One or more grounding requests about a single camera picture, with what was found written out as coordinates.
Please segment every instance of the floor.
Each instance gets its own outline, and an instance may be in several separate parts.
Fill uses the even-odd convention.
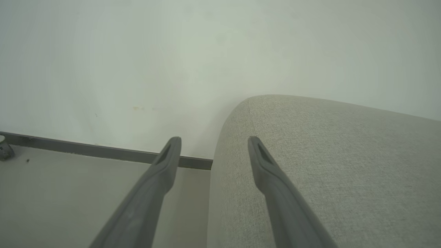
[[[0,162],[0,247],[87,248],[148,164],[13,146]],[[210,171],[178,168],[154,248],[206,247]]]

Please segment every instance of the sofa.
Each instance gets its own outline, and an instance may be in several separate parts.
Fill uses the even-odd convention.
[[[275,247],[249,136],[262,140],[338,247],[441,247],[441,121],[287,95],[251,97],[223,125],[207,247]]]

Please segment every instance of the gray sofa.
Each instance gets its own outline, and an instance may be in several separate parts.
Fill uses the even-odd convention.
[[[275,247],[247,149],[259,137],[339,247],[441,247],[441,122],[322,99],[252,97],[211,170],[209,248]]]

